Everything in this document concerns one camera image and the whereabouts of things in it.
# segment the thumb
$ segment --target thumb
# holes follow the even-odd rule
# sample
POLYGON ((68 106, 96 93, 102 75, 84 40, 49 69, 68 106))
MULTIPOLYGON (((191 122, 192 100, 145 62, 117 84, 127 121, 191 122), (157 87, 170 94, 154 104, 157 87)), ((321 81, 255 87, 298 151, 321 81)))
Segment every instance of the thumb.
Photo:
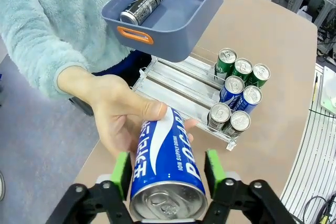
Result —
POLYGON ((122 103, 125 114, 137 115, 149 121, 160 120, 167 112, 167 105, 163 102, 142 97, 131 89, 124 93, 122 103))

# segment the green gripper pad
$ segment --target green gripper pad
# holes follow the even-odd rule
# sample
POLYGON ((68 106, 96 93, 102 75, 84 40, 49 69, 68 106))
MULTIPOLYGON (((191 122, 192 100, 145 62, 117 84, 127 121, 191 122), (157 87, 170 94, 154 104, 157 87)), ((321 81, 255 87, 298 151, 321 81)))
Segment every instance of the green gripper pad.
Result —
POLYGON ((111 175, 111 181, 118 186, 121 198, 126 200, 128 188, 132 178, 132 165, 131 155, 129 152, 122 152, 119 154, 113 173, 111 175))
POLYGON ((211 199, 213 199, 219 183, 226 178, 216 150, 206 151, 204 172, 208 181, 211 199))

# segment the white wave graphic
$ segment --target white wave graphic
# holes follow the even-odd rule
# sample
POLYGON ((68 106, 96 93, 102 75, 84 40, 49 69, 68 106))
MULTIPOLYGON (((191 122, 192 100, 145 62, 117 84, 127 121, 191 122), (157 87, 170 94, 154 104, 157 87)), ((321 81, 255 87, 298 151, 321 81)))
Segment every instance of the white wave graphic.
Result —
POLYGON ((233 101, 233 99, 234 99, 235 97, 231 97, 229 100, 227 100, 226 102, 224 102, 226 105, 229 105, 232 101, 233 101))
POLYGON ((170 107, 168 107, 167 113, 164 116, 164 118, 156 123, 150 147, 149 158, 155 175, 156 175, 156 160, 158 158, 157 156, 159 154, 159 150, 163 144, 163 141, 165 140, 169 131, 171 130, 173 123, 174 123, 173 111, 170 107))

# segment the light blue fleece sweater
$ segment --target light blue fleece sweater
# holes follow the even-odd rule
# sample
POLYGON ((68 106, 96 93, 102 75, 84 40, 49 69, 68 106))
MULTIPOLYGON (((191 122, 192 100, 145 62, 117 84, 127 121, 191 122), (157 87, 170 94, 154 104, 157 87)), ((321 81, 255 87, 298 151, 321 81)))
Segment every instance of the light blue fleece sweater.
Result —
POLYGON ((69 66, 99 72, 125 58, 101 18, 109 0, 0 0, 0 32, 9 56, 30 85, 50 97, 69 97, 57 87, 69 66))

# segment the floor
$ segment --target floor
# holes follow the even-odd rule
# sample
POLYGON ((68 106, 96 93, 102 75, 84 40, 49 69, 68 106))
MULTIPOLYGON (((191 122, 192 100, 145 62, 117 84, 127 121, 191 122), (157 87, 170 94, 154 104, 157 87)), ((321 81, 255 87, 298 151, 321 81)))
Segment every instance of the floor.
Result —
MULTIPOLYGON (((286 0, 273 0, 286 6, 286 0)), ((4 47, 0 44, 0 56, 4 47)), ((0 108, 0 170, 7 186, 1 224, 42 224, 98 140, 94 119, 68 101, 31 88, 13 62, 0 63, 6 99, 0 108)))

